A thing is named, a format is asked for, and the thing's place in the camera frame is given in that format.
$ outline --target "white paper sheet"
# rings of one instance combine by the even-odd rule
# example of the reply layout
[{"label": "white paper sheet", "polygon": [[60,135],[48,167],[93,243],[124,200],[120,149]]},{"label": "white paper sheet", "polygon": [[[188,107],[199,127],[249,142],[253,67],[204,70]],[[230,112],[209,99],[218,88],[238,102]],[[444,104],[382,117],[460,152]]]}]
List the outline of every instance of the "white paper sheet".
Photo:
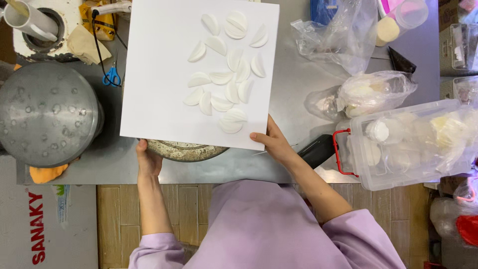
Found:
[{"label": "white paper sheet", "polygon": [[[234,40],[224,32],[226,17],[240,11],[248,19],[247,35]],[[201,113],[198,106],[187,106],[183,99],[196,87],[187,83],[195,72],[230,72],[227,59],[209,47],[201,60],[187,61],[199,40],[211,34],[201,23],[202,14],[216,16],[221,24],[219,37],[227,46],[244,49],[250,64],[260,53],[266,78],[254,80],[248,104],[242,109],[249,120],[235,134],[226,134],[218,126],[223,112],[213,109],[212,116]],[[169,140],[213,146],[264,150],[264,145],[249,138],[251,132],[265,133],[272,84],[279,5],[243,1],[179,0],[137,1],[131,13],[129,50],[121,115],[121,136]],[[262,24],[267,26],[268,42],[260,48],[249,46]],[[224,97],[226,86],[203,85],[213,96]]]}]

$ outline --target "scissors handle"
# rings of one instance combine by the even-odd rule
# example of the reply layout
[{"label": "scissors handle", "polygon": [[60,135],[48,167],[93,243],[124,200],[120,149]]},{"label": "scissors handle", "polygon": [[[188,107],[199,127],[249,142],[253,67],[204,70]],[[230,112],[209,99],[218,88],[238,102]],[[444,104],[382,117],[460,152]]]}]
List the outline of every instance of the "scissors handle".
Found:
[{"label": "scissors handle", "polygon": [[103,76],[103,84],[108,86],[113,82],[116,85],[121,85],[121,78],[118,76],[118,73],[116,72],[116,68],[112,67],[106,73],[106,75]]}]

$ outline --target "red handle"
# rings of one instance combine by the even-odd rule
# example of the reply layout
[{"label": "red handle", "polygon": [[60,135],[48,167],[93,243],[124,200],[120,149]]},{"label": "red handle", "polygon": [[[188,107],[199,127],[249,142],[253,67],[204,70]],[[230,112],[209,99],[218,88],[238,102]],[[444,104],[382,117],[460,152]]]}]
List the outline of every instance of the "red handle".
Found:
[{"label": "red handle", "polygon": [[332,135],[332,140],[334,141],[335,158],[337,158],[338,171],[344,175],[354,175],[356,177],[359,177],[358,175],[354,173],[345,173],[344,171],[342,171],[342,168],[340,167],[340,158],[338,156],[337,140],[335,140],[335,135],[339,133],[344,133],[344,132],[350,133],[350,128],[347,128],[346,130],[335,131],[335,133]]}]

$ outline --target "metal pot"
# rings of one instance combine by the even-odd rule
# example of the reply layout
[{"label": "metal pot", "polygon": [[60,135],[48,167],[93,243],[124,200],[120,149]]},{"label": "metal pot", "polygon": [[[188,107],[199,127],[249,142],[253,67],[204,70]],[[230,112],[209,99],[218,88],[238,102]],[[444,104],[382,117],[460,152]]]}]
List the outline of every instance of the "metal pot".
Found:
[{"label": "metal pot", "polygon": [[103,121],[91,85],[60,64],[22,67],[0,90],[0,143],[33,167],[76,159],[101,132]]}]

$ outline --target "yellow package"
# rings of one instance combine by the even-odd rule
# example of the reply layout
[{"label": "yellow package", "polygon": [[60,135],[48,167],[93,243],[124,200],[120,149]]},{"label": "yellow package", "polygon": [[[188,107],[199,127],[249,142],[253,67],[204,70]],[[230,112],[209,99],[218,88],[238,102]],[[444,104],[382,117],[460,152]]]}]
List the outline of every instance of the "yellow package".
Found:
[{"label": "yellow package", "polygon": [[[83,26],[93,34],[93,24],[91,23],[91,7],[101,6],[103,2],[86,1],[78,8],[80,9]],[[95,19],[95,31],[98,40],[113,40],[115,37],[115,29],[113,26],[113,16],[111,14],[98,15]]]}]

